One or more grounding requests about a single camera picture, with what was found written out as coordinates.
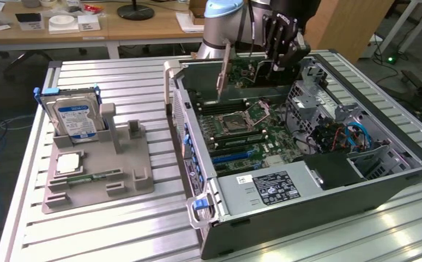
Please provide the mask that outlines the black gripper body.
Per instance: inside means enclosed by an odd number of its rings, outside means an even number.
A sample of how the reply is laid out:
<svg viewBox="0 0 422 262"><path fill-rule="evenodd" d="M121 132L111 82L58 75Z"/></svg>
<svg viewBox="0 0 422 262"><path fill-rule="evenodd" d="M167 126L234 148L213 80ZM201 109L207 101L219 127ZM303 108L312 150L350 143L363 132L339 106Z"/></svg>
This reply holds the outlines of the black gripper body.
<svg viewBox="0 0 422 262"><path fill-rule="evenodd" d="M304 35L306 23L315 15L319 3L319 0L271 0L268 3L271 15L263 23L264 39L267 39L268 33L275 31L278 24L294 23L295 29Z"/></svg>

